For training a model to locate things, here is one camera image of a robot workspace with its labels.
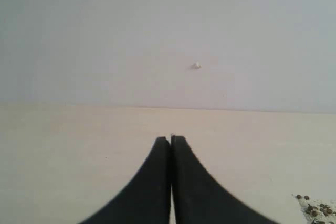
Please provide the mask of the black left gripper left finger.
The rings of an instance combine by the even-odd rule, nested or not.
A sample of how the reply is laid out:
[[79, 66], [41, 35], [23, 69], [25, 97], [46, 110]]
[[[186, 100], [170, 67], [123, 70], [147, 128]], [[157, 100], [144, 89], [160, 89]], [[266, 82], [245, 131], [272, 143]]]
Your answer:
[[158, 137], [134, 177], [83, 223], [169, 223], [170, 161], [170, 144], [165, 137]]

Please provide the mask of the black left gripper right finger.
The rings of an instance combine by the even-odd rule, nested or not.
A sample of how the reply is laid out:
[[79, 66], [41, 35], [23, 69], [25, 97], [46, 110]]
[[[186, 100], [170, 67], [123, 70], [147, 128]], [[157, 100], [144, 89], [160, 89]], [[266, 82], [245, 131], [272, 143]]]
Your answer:
[[171, 136], [176, 223], [274, 223], [223, 188], [197, 159], [183, 136]]

